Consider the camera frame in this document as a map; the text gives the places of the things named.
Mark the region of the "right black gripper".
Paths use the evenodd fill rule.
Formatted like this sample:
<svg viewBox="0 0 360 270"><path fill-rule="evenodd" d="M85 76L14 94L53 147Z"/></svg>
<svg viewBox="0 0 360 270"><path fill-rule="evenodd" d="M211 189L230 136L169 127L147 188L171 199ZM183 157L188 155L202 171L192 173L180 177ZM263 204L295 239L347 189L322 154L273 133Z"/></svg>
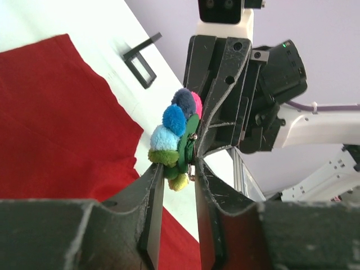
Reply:
<svg viewBox="0 0 360 270"><path fill-rule="evenodd" d="M272 151L286 124L280 106L307 89L292 40L251 49L244 38L190 38L183 86L203 99L199 156L231 147L245 154Z"/></svg>

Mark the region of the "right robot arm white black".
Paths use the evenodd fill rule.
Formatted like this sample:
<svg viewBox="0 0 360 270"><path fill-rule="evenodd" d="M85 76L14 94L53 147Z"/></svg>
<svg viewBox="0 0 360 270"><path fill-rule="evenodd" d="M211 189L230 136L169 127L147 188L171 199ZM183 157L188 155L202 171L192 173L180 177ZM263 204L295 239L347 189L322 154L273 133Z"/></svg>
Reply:
<svg viewBox="0 0 360 270"><path fill-rule="evenodd" d="M191 37L184 86L203 108L196 152L270 152L293 145L340 144L341 151L282 201L335 200L359 186L359 106L301 105L307 75L295 44L252 47L247 38Z"/></svg>

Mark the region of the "red t-shirt garment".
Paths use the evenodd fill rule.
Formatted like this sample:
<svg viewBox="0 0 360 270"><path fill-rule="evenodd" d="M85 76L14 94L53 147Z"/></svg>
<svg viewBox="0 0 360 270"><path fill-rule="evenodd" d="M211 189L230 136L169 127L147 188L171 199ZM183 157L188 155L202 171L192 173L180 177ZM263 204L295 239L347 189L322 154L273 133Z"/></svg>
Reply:
<svg viewBox="0 0 360 270"><path fill-rule="evenodd" d="M1 53L1 201L95 200L139 176L143 130L67 34ZM197 241L163 208L157 269L200 269Z"/></svg>

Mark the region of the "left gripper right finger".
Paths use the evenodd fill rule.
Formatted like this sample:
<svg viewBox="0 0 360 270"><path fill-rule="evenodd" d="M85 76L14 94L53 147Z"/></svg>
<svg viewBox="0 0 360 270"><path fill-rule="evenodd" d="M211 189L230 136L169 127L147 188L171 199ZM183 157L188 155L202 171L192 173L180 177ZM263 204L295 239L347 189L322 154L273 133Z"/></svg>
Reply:
<svg viewBox="0 0 360 270"><path fill-rule="evenodd" d="M358 269L359 205L254 202L196 159L202 269Z"/></svg>

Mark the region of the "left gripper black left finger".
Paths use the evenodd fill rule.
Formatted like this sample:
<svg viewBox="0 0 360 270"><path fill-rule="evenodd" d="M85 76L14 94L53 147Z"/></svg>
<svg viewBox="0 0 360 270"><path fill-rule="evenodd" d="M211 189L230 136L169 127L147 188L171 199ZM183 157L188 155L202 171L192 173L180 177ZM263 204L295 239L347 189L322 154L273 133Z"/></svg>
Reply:
<svg viewBox="0 0 360 270"><path fill-rule="evenodd" d="M2 200L2 269L157 269L163 166L95 200Z"/></svg>

